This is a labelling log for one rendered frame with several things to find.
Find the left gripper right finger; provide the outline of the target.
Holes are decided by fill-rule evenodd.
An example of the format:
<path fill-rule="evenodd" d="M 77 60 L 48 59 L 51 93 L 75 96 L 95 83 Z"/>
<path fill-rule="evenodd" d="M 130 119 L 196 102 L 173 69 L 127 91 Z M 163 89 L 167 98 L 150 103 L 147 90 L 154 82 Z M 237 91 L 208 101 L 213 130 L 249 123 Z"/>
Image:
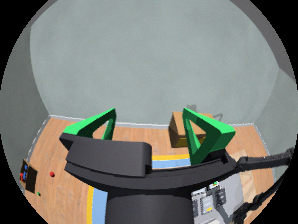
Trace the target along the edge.
<path fill-rule="evenodd" d="M 201 164 L 210 152 L 226 148 L 226 145 L 230 143 L 235 135 L 234 128 L 230 125 L 190 111 L 188 108 L 184 108 L 184 112 L 182 112 L 182 121 L 184 121 L 186 141 L 188 141 L 190 165 Z M 204 143 L 200 144 L 197 136 L 194 135 L 190 121 L 193 121 L 202 131 L 205 131 Z"/>

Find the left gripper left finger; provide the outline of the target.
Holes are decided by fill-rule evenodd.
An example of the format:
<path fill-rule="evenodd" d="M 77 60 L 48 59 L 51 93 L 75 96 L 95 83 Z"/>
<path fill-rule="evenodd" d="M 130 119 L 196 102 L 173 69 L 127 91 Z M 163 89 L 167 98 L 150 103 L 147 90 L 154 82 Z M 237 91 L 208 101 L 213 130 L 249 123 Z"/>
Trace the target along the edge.
<path fill-rule="evenodd" d="M 104 136 L 102 136 L 101 139 L 112 140 L 114 125 L 116 125 L 116 117 L 116 109 L 112 108 L 109 109 L 109 111 L 100 113 L 100 115 L 89 117 L 89 119 L 69 125 L 69 127 L 64 129 L 64 132 L 73 133 L 73 135 L 76 136 L 93 137 L 93 132 L 109 120 L 108 125 L 106 125 Z"/>

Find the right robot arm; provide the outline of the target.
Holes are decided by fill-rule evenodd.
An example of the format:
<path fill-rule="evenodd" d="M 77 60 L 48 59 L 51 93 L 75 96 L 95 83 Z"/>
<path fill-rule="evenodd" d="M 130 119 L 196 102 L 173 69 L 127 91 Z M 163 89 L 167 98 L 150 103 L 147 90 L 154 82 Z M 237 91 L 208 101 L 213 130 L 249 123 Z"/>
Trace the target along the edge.
<path fill-rule="evenodd" d="M 291 153 L 290 153 L 291 152 Z M 266 169 L 266 168 L 275 168 L 282 167 L 282 165 L 287 165 L 289 167 L 291 156 L 293 156 L 294 148 L 287 149 L 286 153 L 279 153 L 279 155 L 273 156 L 265 156 L 265 157 L 249 157 L 242 156 L 239 157 L 238 161 L 235 161 L 233 157 L 230 156 L 231 163 L 233 163 L 234 171 L 229 173 L 227 176 L 233 176 L 235 173 L 245 172 L 245 171 L 253 171 L 253 169 Z M 289 169 L 289 168 L 287 168 Z M 253 202 L 245 202 L 239 208 L 239 217 L 242 217 L 243 214 L 249 212 L 249 210 L 257 210 L 259 206 L 262 205 L 262 202 L 266 200 L 267 197 L 270 197 L 271 194 L 275 192 L 281 185 L 283 177 L 285 177 L 287 169 L 285 173 L 273 185 L 270 186 L 269 189 L 266 190 L 265 193 L 257 194 L 253 198 Z M 242 210 L 241 210 L 242 209 Z"/>

